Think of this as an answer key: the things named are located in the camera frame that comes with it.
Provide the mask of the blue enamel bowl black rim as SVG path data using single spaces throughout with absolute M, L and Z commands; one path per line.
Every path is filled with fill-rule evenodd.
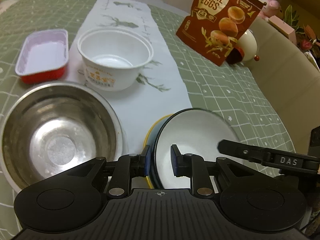
M 148 183 L 154 189 L 189 188 L 188 177 L 177 178 L 171 166 L 170 147 L 175 144 L 182 154 L 200 155 L 206 161 L 222 156 L 217 150 L 223 140 L 239 142 L 231 126 L 211 111 L 188 108 L 173 114 L 159 130 L 151 147 Z

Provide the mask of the yellow rimmed plate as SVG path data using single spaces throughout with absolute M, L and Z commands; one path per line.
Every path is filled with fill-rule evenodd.
M 149 129 L 149 131 L 147 132 L 144 142 L 143 142 L 143 148 L 146 145 L 149 145 L 150 147 L 153 146 L 157 134 L 159 132 L 159 130 L 161 129 L 161 126 L 172 116 L 172 114 L 169 115 L 165 115 L 162 118 L 158 119 Z

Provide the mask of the stainless steel bowl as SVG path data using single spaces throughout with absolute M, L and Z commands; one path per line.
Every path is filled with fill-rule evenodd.
M 120 121 L 99 93 L 74 82 L 26 91 L 1 126 L 1 168 L 16 192 L 96 157 L 124 150 Z

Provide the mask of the white paper bowl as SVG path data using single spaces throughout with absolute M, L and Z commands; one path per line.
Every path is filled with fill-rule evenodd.
M 77 48 L 86 80 L 105 91 L 129 88 L 154 55 L 146 38 L 120 27 L 88 30 L 79 37 Z

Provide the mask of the red rectangular foil tray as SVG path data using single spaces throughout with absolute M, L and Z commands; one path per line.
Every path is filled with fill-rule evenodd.
M 67 30 L 36 31 L 25 39 L 15 72 L 29 85 L 57 80 L 64 75 L 68 60 Z

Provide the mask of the green checked tablecloth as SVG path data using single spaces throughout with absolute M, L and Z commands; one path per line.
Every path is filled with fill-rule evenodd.
M 291 138 L 247 67 L 217 66 L 176 37 L 180 14 L 134 0 L 6 0 L 1 3 L 1 116 L 26 90 L 15 73 L 25 38 L 46 29 L 69 34 L 67 80 L 85 84 L 76 43 L 96 27 L 122 27 L 148 39 L 155 51 L 135 83 L 103 92 L 123 126 L 125 151 L 139 153 L 159 118 L 200 107 L 223 117 L 241 142 L 292 151 Z

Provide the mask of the white deer table runner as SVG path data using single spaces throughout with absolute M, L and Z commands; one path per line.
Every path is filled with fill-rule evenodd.
M 97 0 L 69 51 L 65 80 L 102 95 L 123 132 L 123 153 L 140 153 L 149 128 L 190 108 L 178 66 L 147 4 Z

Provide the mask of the beige sofa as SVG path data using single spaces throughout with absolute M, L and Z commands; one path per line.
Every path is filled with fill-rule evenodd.
M 245 63 L 280 116 L 298 153 L 306 154 L 319 126 L 319 71 L 283 34 L 261 18 L 250 26 L 259 61 Z

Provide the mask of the potted plant with flowers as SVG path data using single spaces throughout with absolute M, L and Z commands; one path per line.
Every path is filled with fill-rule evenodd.
M 284 11 L 284 22 L 294 29 L 297 47 L 302 52 L 309 51 L 315 59 L 319 59 L 319 36 L 309 25 L 299 25 L 299 15 L 292 5 Z

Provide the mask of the pink box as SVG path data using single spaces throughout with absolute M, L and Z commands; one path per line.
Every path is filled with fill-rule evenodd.
M 269 24 L 275 27 L 280 33 L 282 33 L 288 40 L 290 40 L 294 45 L 297 45 L 295 30 L 285 23 L 283 20 L 273 15 L 268 20 Z

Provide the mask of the pink plush toy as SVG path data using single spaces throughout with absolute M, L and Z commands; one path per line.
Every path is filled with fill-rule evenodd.
M 277 16 L 281 20 L 283 19 L 283 10 L 280 3 L 277 0 L 259 0 L 263 3 L 263 8 L 259 12 L 259 17 L 268 22 L 272 16 Z

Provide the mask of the quail eggs snack bag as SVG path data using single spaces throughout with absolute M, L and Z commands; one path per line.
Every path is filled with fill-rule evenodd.
M 259 0 L 193 0 L 176 35 L 220 66 L 263 8 Z

